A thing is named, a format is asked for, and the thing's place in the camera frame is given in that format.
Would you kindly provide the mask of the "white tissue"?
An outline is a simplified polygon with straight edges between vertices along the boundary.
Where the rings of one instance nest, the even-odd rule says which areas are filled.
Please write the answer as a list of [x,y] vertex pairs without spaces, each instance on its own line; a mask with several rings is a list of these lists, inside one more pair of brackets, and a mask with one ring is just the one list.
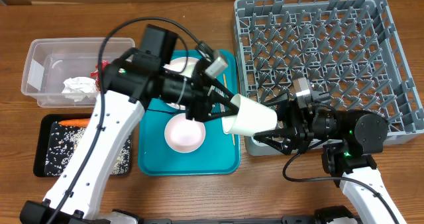
[[94,93],[98,92],[96,82],[92,78],[68,78],[63,84],[62,94],[65,95],[65,98],[73,99],[75,102],[82,101],[86,97],[91,99],[95,97]]

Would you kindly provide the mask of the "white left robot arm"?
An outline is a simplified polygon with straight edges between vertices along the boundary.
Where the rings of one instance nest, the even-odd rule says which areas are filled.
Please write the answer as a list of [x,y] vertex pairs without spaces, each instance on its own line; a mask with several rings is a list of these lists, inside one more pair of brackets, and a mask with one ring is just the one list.
[[159,98],[185,107],[186,117],[206,122],[221,117],[218,103],[234,115],[232,93],[217,77],[224,56],[199,42],[201,55],[190,77],[165,69],[179,36],[148,25],[139,46],[98,70],[100,93],[89,124],[66,168],[41,202],[24,204],[22,223],[100,223],[103,192],[115,161],[150,102]]

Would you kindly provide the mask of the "white small cup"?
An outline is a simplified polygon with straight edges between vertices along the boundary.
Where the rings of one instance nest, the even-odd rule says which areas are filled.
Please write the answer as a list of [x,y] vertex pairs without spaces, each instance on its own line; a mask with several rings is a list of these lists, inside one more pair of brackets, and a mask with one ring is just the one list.
[[224,133],[252,137],[276,128],[278,116],[273,109],[240,94],[234,95],[231,103],[238,113],[221,119]]

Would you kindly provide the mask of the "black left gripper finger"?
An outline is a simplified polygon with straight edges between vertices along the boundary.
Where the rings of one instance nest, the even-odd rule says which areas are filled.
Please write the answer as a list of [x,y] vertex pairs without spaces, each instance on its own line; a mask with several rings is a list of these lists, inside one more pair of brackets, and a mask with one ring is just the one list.
[[199,111],[198,121],[207,122],[222,117],[237,115],[238,112],[239,108],[232,103],[228,103],[227,105],[222,103],[206,103],[202,105]]
[[213,107],[216,104],[224,105],[226,107],[234,107],[235,104],[231,102],[234,94],[231,93],[219,80],[208,80],[207,86],[207,104]]

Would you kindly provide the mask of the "bowl with food scraps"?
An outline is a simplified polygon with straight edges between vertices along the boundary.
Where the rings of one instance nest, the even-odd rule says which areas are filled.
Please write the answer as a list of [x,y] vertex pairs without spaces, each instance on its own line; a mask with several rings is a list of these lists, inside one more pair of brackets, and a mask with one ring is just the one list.
[[190,153],[203,144],[206,129],[203,123],[186,119],[186,115],[182,113],[168,121],[164,137],[172,150],[179,153]]

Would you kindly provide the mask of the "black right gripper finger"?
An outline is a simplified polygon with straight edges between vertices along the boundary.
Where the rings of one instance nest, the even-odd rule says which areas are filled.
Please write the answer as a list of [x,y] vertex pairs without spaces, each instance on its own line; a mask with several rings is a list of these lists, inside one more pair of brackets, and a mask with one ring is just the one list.
[[288,138],[281,137],[280,135],[273,135],[271,133],[256,133],[253,136],[253,139],[267,144],[282,154],[290,155],[292,153],[292,142]]
[[277,96],[262,102],[266,107],[286,108],[289,106],[290,98],[288,93],[281,93]]

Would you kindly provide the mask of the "orange carrot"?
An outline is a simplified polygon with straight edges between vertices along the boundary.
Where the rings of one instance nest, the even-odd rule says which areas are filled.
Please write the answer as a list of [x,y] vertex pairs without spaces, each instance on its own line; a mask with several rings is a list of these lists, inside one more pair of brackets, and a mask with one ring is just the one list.
[[90,119],[68,119],[60,121],[58,124],[66,127],[87,127]]

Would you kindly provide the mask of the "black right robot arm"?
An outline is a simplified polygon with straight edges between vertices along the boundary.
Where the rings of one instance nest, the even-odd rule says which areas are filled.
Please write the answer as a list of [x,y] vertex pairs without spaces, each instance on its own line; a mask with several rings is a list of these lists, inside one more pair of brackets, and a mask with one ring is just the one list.
[[[388,121],[371,111],[338,111],[327,92],[311,92],[290,99],[282,93],[263,103],[274,106],[284,126],[256,133],[253,138],[291,158],[283,177],[291,182],[332,181],[355,207],[329,207],[315,212],[316,223],[405,223],[382,181],[373,154],[381,153],[388,134]],[[302,154],[321,146],[322,165],[327,176],[292,178],[289,165]]]

